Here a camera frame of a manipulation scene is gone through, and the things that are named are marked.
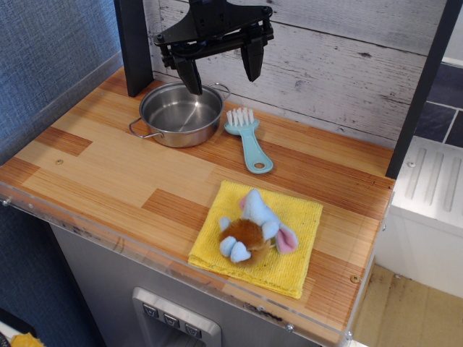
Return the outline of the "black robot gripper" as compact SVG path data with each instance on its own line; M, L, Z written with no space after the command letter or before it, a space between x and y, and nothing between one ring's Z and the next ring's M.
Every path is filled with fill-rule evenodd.
M202 95L195 60L240 49L248 80L259 78L264 47L273 39L272 8L227 1L190 1L189 5L178 23L153 36L164 66L176 67L189 92Z

